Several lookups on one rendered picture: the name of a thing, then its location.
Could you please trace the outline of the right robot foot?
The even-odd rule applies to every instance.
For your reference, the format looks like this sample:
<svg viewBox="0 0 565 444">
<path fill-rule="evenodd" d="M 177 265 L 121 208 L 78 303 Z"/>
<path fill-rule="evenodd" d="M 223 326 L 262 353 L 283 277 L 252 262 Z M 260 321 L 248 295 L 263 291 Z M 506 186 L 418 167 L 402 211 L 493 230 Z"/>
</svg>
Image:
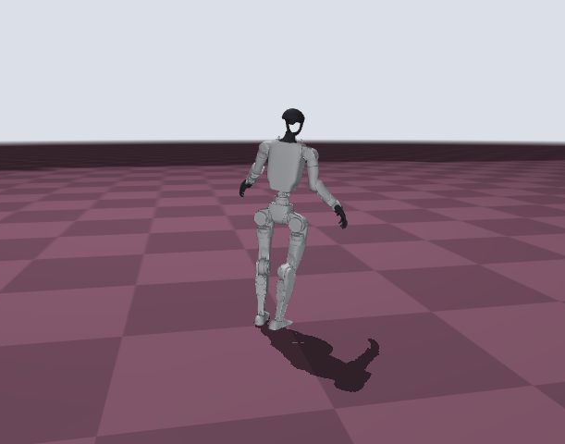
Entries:
<svg viewBox="0 0 565 444">
<path fill-rule="evenodd" d="M 282 327 L 287 327 L 291 324 L 292 324 L 292 321 L 286 320 L 285 318 L 284 318 L 284 321 L 278 322 L 278 318 L 277 318 L 277 319 L 272 319 L 270 321 L 268 328 L 272 329 L 272 330 L 278 330 Z"/>
</svg>

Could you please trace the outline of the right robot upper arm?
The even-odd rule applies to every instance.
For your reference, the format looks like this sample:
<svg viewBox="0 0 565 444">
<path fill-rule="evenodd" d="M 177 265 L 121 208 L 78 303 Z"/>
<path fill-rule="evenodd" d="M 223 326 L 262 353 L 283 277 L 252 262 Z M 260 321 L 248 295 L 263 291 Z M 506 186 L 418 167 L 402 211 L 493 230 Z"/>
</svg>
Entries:
<svg viewBox="0 0 565 444">
<path fill-rule="evenodd" d="M 302 156 L 307 161 L 307 174 L 309 179 L 309 190 L 316 192 L 315 183 L 318 181 L 319 167 L 318 167 L 318 152 L 311 147 L 302 146 Z"/>
</svg>

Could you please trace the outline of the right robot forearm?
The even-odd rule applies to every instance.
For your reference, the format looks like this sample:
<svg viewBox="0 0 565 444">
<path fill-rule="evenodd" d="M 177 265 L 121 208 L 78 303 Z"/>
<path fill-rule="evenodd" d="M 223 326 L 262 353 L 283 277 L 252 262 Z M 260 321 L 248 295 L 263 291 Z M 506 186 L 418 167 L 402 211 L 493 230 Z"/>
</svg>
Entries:
<svg viewBox="0 0 565 444">
<path fill-rule="evenodd" d="M 324 183 L 321 180 L 316 181 L 315 183 L 315 188 L 317 189 L 318 193 L 317 193 L 317 197 L 319 199 L 322 199 L 328 206 L 331 206 L 331 208 L 336 211 L 334 209 L 335 205 L 339 205 L 341 207 L 341 204 L 339 203 L 338 200 L 336 200 L 336 198 L 330 194 L 328 192 L 328 190 L 326 189 Z"/>
</svg>

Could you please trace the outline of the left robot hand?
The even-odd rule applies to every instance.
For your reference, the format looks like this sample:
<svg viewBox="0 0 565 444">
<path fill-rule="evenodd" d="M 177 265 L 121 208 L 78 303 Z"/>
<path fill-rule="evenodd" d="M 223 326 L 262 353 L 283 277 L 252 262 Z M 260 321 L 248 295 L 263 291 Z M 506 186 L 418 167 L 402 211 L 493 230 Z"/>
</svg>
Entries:
<svg viewBox="0 0 565 444">
<path fill-rule="evenodd" d="M 245 192 L 246 188 L 250 188 L 250 187 L 252 186 L 250 183 L 245 184 L 245 182 L 246 182 L 246 179 L 245 179 L 245 180 L 241 183 L 241 185 L 240 185 L 240 196 L 241 196 L 241 197 L 244 197 L 244 196 L 243 196 L 243 195 L 244 195 L 243 192 Z M 243 194 L 243 195 L 242 195 L 242 194 Z"/>
</svg>

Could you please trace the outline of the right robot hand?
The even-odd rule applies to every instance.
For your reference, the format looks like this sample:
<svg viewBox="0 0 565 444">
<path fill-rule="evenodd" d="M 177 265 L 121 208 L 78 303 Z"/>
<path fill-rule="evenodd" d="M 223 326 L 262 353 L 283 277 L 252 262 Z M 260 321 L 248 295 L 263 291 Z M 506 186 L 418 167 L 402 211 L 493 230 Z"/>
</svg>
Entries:
<svg viewBox="0 0 565 444">
<path fill-rule="evenodd" d="M 340 225 L 343 229 L 348 225 L 346 216 L 344 211 L 342 210 L 342 205 L 341 207 L 337 204 L 335 205 L 334 209 L 336 210 L 335 212 L 337 213 L 337 216 L 341 216 L 340 221 L 338 222 L 339 224 L 342 222 L 342 224 Z"/>
</svg>

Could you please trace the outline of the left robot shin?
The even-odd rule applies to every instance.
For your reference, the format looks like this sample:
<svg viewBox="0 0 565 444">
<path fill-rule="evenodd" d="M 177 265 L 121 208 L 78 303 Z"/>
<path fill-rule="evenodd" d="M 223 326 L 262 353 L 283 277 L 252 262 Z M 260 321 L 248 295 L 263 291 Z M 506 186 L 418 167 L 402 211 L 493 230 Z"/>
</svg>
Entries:
<svg viewBox="0 0 565 444">
<path fill-rule="evenodd" d="M 264 315 L 265 298 L 268 292 L 269 273 L 268 274 L 265 273 L 265 275 L 259 274 L 259 270 L 258 270 L 259 261 L 260 260 L 257 260 L 255 267 L 256 268 L 255 288 L 256 288 L 256 294 L 258 300 L 258 315 L 260 314 L 260 312 L 262 312 L 262 315 Z"/>
</svg>

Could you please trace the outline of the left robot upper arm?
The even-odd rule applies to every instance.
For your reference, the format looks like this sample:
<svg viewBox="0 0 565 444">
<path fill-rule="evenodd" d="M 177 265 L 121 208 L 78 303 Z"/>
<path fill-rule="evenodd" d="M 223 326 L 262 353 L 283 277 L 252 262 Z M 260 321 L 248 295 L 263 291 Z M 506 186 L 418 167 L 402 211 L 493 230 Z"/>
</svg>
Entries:
<svg viewBox="0 0 565 444">
<path fill-rule="evenodd" d="M 255 159 L 255 165 L 253 168 L 252 173 L 256 174 L 256 175 L 263 175 L 264 172 L 264 163 L 266 162 L 266 159 L 268 157 L 268 153 L 269 153 L 269 146 L 272 140 L 267 140 L 265 142 L 262 142 L 259 145 L 259 151 L 257 153 L 256 159 Z"/>
</svg>

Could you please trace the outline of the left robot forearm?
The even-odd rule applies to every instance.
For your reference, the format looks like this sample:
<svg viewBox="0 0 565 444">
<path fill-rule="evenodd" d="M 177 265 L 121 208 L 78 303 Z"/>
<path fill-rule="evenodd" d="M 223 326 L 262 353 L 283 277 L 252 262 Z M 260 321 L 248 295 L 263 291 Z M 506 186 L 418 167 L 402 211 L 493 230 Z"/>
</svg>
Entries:
<svg viewBox="0 0 565 444">
<path fill-rule="evenodd" d="M 252 168 L 251 168 L 249 175 L 246 178 L 246 182 L 245 182 L 245 184 L 250 183 L 252 186 L 254 185 L 254 182 L 258 179 L 258 177 L 260 176 L 260 175 L 256 175 L 256 174 L 252 173 L 254 165 L 255 165 L 255 163 L 252 165 Z"/>
</svg>

